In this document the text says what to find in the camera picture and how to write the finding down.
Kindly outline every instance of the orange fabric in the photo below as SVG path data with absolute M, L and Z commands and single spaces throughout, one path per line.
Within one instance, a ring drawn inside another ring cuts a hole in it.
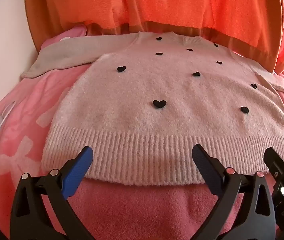
M 284 0 L 25 0 L 36 48 L 76 24 L 89 35 L 137 31 L 200 35 L 284 70 Z

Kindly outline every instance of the white wall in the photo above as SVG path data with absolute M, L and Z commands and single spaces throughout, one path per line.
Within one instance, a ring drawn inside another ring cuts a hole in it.
M 0 0 L 0 100 L 36 59 L 24 0 Z

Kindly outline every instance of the knit sweater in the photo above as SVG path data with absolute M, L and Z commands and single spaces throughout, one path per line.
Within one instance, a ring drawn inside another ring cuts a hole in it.
M 44 170 L 85 145 L 86 177 L 126 185 L 202 183 L 197 143 L 243 174 L 268 171 L 268 147 L 284 159 L 284 79 L 255 61 L 201 37 L 140 32 L 52 44 L 24 76 L 90 62 L 55 113 Z

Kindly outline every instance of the ribbed hem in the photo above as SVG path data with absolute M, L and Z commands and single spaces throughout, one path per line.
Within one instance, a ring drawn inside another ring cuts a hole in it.
M 268 172 L 263 154 L 273 147 L 284 160 L 284 137 L 237 138 L 142 135 L 130 132 L 86 130 L 52 125 L 43 152 L 42 168 L 61 168 L 86 145 L 93 163 L 86 177 L 125 185 L 185 185 L 203 183 L 192 161 L 192 148 L 200 143 L 225 167 L 252 175 Z

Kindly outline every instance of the pink blanket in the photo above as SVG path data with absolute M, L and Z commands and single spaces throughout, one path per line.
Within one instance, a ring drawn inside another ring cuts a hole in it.
M 0 133 L 0 229 L 9 237 L 9 220 L 20 176 L 41 176 L 42 150 L 60 100 L 89 65 L 53 70 L 22 80 L 0 102 L 0 112 L 17 101 Z M 284 94 L 279 93 L 284 102 Z M 272 191 L 274 181 L 266 175 Z M 68 201 L 97 239 L 189 239 L 203 223 L 217 197 L 206 185 L 136 187 L 84 179 Z M 62 229 L 45 198 L 55 228 Z M 224 227 L 229 230 L 241 197 Z

